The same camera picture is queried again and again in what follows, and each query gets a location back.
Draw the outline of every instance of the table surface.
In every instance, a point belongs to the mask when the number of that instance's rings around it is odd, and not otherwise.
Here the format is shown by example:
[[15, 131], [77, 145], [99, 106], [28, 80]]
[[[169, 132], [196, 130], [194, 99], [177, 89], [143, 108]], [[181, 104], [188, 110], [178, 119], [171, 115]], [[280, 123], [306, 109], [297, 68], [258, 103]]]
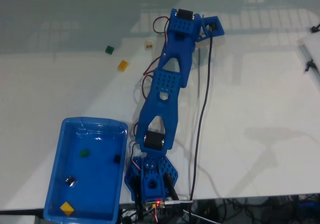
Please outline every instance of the table surface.
[[[218, 15], [226, 33], [214, 40], [194, 198], [320, 192], [319, 82], [304, 73], [300, 48], [320, 22], [320, 0], [0, 3], [0, 209], [44, 207], [64, 118], [112, 118], [132, 128], [144, 103], [142, 73], [164, 42], [152, 22], [171, 8]], [[193, 55], [167, 152], [181, 198], [191, 189], [208, 43], [199, 46], [200, 63]], [[115, 47], [111, 56], [107, 45]], [[121, 60], [129, 62], [124, 72]], [[120, 198], [130, 202], [124, 183]]]

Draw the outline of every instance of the hole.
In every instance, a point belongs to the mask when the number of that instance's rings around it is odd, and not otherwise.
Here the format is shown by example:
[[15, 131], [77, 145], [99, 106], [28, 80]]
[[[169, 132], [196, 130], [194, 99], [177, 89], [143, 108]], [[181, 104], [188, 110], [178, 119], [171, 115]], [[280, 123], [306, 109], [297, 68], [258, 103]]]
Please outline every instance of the hole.
[[160, 93], [159, 93], [159, 96], [160, 96], [160, 99], [162, 99], [162, 100], [167, 100], [168, 97], [169, 97], [169, 94], [168, 94], [168, 93], [165, 93], [165, 92], [160, 92]]
[[180, 67], [179, 67], [178, 60], [176, 58], [169, 59], [168, 62], [166, 62], [166, 64], [164, 65], [163, 69], [168, 70], [170, 72], [178, 72], [179, 73]]
[[163, 123], [163, 119], [160, 117], [160, 116], [156, 116], [152, 122], [149, 124], [148, 126], [148, 130], [150, 131], [154, 131], [154, 132], [157, 132], [157, 133], [162, 133], [162, 134], [165, 134], [166, 130], [165, 130], [165, 126], [164, 126], [164, 123]]
[[149, 187], [150, 189], [156, 189], [157, 186], [158, 186], [158, 184], [156, 183], [155, 180], [151, 180], [151, 181], [149, 182], [149, 184], [148, 184], [148, 187]]

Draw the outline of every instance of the blue robotic arm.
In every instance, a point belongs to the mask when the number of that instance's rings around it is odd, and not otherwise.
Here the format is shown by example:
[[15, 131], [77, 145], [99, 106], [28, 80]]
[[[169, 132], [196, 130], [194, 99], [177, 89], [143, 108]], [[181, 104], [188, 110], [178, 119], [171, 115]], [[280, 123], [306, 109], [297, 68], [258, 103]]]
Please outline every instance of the blue robotic arm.
[[[139, 219], [143, 218], [142, 203], [168, 196], [178, 199], [174, 191], [178, 172], [166, 157], [166, 151], [172, 149], [177, 130], [179, 91], [187, 85], [196, 42], [210, 38], [211, 34], [214, 37], [222, 36], [224, 30], [218, 17], [201, 18], [191, 11], [172, 9], [166, 34], [167, 41], [153, 73], [150, 92], [141, 109], [136, 132], [135, 140], [147, 155], [144, 158], [134, 157], [134, 164], [129, 166], [124, 178], [131, 198], [136, 202]], [[164, 69], [171, 58], [178, 60], [179, 73]], [[165, 134], [148, 130], [156, 116], [163, 119]]]
[[[217, 16], [201, 18], [199, 14], [190, 11], [172, 9], [169, 20], [167, 43], [163, 45], [149, 95], [140, 112], [136, 132], [136, 141], [140, 144], [141, 151], [154, 155], [165, 155], [168, 149], [172, 149], [178, 124], [178, 95], [180, 88], [187, 85], [196, 42], [210, 37], [208, 26], [212, 28], [213, 36], [224, 35]], [[171, 58], [178, 60], [180, 73], [163, 69]], [[162, 93], [167, 94], [167, 99], [160, 97]], [[161, 146], [153, 148], [152, 144], [146, 146], [145, 141], [148, 141], [148, 126], [156, 116], [163, 119], [165, 135]]]

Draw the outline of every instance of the blue plastic tray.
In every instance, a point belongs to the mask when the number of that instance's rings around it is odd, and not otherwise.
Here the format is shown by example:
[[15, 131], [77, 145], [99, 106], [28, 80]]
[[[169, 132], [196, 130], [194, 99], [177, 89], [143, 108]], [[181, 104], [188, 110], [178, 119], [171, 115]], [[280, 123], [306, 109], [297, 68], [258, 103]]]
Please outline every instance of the blue plastic tray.
[[[116, 120], [75, 117], [62, 122], [44, 217], [58, 223], [117, 221], [128, 126]], [[89, 156], [81, 157], [87, 149]], [[120, 163], [115, 156], [120, 155]], [[66, 184], [68, 176], [76, 179]], [[60, 209], [67, 201], [74, 212]]]

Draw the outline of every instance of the electronic component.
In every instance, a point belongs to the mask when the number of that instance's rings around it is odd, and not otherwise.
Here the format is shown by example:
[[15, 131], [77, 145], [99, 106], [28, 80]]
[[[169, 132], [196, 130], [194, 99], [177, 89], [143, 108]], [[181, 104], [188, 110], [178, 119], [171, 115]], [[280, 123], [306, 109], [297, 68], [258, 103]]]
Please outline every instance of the electronic component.
[[107, 54], [110, 54], [110, 55], [112, 55], [112, 53], [114, 52], [114, 47], [112, 47], [112, 46], [107, 46], [107, 48], [105, 49], [105, 52], [107, 53]]
[[119, 66], [118, 66], [118, 70], [125, 71], [127, 66], [128, 66], [128, 62], [122, 60], [121, 63], [119, 64]]
[[75, 181], [76, 181], [76, 179], [75, 179], [74, 177], [72, 177], [72, 176], [69, 176], [69, 177], [65, 180], [65, 182], [68, 184], [68, 186], [73, 186], [74, 183], [75, 183]]
[[184, 19], [184, 20], [192, 20], [193, 19], [193, 16], [194, 16], [194, 13], [192, 11], [189, 11], [189, 10], [182, 10], [182, 9], [179, 9], [176, 16], [178, 18], [181, 18], [181, 19]]
[[154, 132], [154, 131], [148, 131], [144, 140], [144, 146], [150, 149], [154, 150], [162, 150], [163, 144], [164, 144], [164, 134]]
[[154, 46], [153, 45], [154, 43], [151, 40], [147, 40], [144, 44], [145, 44], [144, 46], [145, 46], [146, 49], [152, 49], [153, 46]]
[[67, 215], [70, 216], [72, 214], [72, 212], [74, 211], [74, 209], [72, 208], [72, 206], [69, 205], [68, 202], [65, 202], [60, 209]]

